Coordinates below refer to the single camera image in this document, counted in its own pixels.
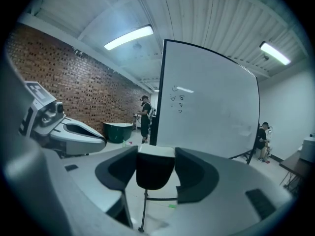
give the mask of floor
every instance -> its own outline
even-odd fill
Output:
[[[141,134],[140,130],[133,131],[130,139],[127,142],[132,142],[133,145],[141,144]],[[114,149],[122,148],[122,144],[114,144],[111,142],[107,143],[107,146],[104,150],[98,153],[105,153]],[[233,160],[246,163],[244,157],[238,157]],[[266,175],[271,181],[274,181],[276,184],[280,184],[283,178],[286,176],[287,171],[279,166],[279,163],[275,160],[269,158],[269,164],[262,163],[257,160],[257,156],[254,155],[250,167],[254,167],[262,174]],[[173,198],[177,196],[177,191],[175,186],[179,186],[179,179],[173,171],[170,180],[168,183],[160,190],[149,191],[149,197],[151,198]],[[138,227],[141,226],[143,205],[144,205],[144,189],[140,188],[136,183],[136,172],[132,176],[131,180],[126,187],[126,198],[128,203],[128,209],[131,216],[131,221],[133,223],[133,229],[138,230]],[[176,205],[176,201],[147,201],[146,208],[146,217],[144,230],[146,233],[150,234],[159,227],[163,227],[164,220],[172,215],[174,212],[173,207],[170,205]]]

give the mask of green tub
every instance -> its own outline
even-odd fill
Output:
[[[123,140],[127,140],[131,136],[132,123],[107,123],[103,122],[104,136],[112,143],[120,144]]]

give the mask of brick wall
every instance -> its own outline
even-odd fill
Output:
[[[102,122],[132,123],[148,92],[108,66],[41,31],[17,25],[7,49],[22,77],[38,81],[70,118],[102,133]]]

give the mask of whiteboard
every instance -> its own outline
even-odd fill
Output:
[[[256,76],[211,50],[164,41],[158,146],[230,158],[252,150],[258,122]]]

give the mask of fluorescent ceiling light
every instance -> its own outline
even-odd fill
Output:
[[[115,48],[119,45],[125,44],[125,43],[132,41],[134,39],[148,36],[148,35],[152,35],[152,34],[153,34],[153,29],[152,29],[151,25],[146,25],[146,26],[141,27],[140,29],[134,30],[132,32],[129,32],[129,33],[119,37],[119,38],[116,38],[115,40],[104,45],[104,47],[107,50],[112,50],[113,48]]]
[[[285,65],[291,63],[291,61],[286,56],[284,56],[282,53],[280,53],[278,50],[276,50],[275,48],[273,48],[271,45],[267,44],[266,42],[262,42],[262,44],[259,47],[264,52],[269,53],[271,56],[275,57],[281,63]]]
[[[189,90],[189,89],[181,88],[181,87],[177,87],[177,89],[182,90],[182,91],[185,91],[185,92],[193,92],[193,91],[191,91],[191,90]]]

